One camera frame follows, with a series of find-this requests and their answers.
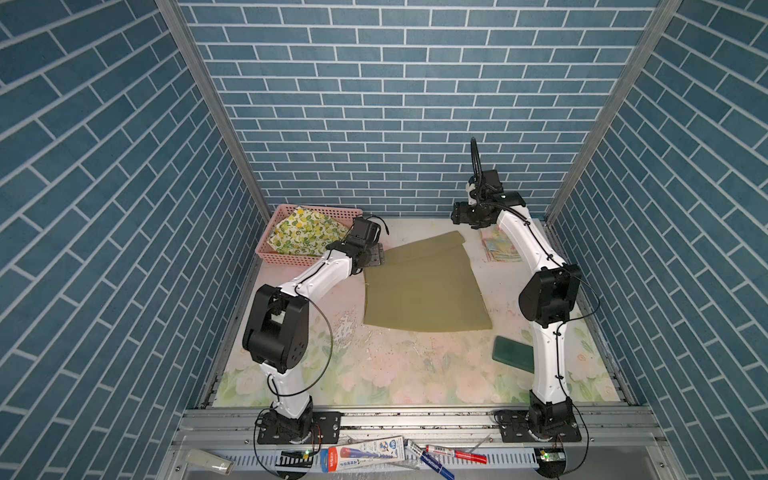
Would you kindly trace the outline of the pastel floral skirt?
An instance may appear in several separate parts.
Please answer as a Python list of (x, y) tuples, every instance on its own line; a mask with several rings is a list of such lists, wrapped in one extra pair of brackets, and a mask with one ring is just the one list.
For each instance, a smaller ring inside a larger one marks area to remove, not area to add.
[(489, 262), (521, 262), (522, 258), (509, 237), (497, 226), (479, 231)]

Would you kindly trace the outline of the olive green skirt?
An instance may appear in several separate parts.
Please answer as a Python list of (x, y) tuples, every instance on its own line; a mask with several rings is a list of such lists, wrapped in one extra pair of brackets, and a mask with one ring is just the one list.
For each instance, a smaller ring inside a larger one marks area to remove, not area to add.
[(464, 243), (452, 231), (386, 251), (381, 266), (364, 272), (364, 323), (422, 333), (490, 330)]

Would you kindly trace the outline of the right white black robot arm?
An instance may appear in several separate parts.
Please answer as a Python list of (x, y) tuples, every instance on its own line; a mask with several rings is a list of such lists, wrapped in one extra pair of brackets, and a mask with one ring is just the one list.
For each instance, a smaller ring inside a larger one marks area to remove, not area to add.
[(451, 220), (474, 229), (496, 225), (512, 241), (531, 270), (518, 297), (523, 317), (532, 323), (534, 382), (529, 415), (543, 424), (569, 421), (572, 399), (566, 388), (564, 337), (581, 284), (581, 270), (567, 264), (529, 217), (519, 194), (482, 193), (468, 187), (467, 201), (454, 204)]

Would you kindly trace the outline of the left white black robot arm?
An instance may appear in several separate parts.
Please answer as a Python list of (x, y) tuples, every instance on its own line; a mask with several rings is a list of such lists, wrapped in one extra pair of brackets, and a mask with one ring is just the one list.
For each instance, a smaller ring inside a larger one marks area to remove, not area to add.
[(311, 387), (296, 370), (309, 346), (310, 314), (320, 310), (317, 301), (337, 284), (381, 264), (380, 237), (388, 232), (380, 217), (358, 216), (346, 235), (330, 243), (303, 273), (279, 286), (264, 284), (251, 296), (242, 348), (265, 374), (279, 420), (311, 421)]

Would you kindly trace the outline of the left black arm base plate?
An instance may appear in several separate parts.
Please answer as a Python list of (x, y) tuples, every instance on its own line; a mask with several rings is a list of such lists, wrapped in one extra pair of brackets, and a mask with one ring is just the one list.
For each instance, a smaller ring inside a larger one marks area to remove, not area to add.
[(341, 419), (339, 411), (313, 411), (290, 419), (269, 410), (258, 421), (256, 442), (259, 445), (334, 445), (339, 440)]

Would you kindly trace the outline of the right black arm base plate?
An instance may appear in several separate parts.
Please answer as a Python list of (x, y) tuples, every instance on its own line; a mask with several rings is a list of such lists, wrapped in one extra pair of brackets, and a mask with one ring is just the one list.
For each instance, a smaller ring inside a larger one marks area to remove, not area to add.
[(582, 434), (572, 413), (547, 420), (542, 414), (501, 409), (492, 413), (503, 443), (578, 443)]

